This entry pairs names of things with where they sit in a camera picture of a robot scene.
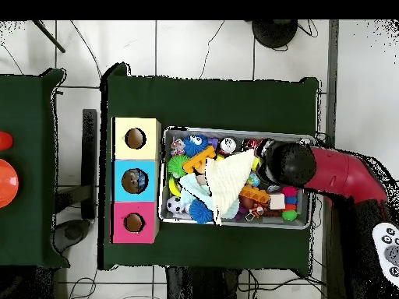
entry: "pink cube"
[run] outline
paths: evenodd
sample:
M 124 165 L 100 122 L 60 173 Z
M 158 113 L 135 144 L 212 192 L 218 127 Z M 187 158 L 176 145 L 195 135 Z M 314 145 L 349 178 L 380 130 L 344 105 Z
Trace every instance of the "pink cube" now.
M 159 229 L 156 208 L 156 202 L 115 202 L 111 243 L 153 243 Z

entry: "black pole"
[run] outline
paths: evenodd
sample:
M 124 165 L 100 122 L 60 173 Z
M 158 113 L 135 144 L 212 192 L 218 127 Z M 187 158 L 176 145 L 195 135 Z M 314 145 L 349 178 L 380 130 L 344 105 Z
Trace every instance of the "black pole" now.
M 34 22 L 34 25 L 36 25 L 39 29 L 41 29 L 41 32 L 43 32 L 48 39 L 51 40 L 51 42 L 62 52 L 65 53 L 65 49 L 63 46 L 57 42 L 57 40 L 51 35 L 50 32 L 47 31 L 47 29 L 44 27 L 44 25 L 41 23 L 41 21 L 38 20 L 32 20 Z

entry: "yellow cube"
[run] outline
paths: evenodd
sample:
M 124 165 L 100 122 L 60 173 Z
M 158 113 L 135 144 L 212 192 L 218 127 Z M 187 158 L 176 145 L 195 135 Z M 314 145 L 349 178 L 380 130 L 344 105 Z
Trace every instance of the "yellow cube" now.
M 161 124 L 155 118 L 115 118 L 115 159 L 159 160 Z

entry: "red bowl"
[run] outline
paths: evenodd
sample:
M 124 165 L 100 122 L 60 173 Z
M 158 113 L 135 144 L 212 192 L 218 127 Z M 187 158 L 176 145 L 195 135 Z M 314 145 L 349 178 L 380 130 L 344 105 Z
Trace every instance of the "red bowl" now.
M 0 159 L 0 208 L 8 205 L 18 192 L 19 182 L 14 167 Z

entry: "dark green mat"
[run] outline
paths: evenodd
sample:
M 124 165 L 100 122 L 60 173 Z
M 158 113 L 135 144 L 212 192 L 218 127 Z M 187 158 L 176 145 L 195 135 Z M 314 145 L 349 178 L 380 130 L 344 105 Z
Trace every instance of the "dark green mat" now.
M 0 265 L 67 267 L 51 245 L 55 205 L 55 121 L 51 93 L 61 69 L 41 76 L 0 75 L 0 131 L 13 146 L 0 151 L 19 177 L 14 200 L 0 209 Z
M 110 244 L 111 147 L 107 144 L 105 152 L 104 138 L 111 141 L 111 117 L 156 118 L 162 128 L 178 125 L 314 135 L 317 79 L 233 82 L 126 75 L 125 64 L 114 65 L 101 83 L 101 157 L 106 156 L 106 162 L 100 167 L 99 201 L 104 205 L 105 197 L 107 202 L 104 209 L 99 208 L 99 266 L 278 268 L 307 275 L 310 228 L 162 223 L 154 244 Z

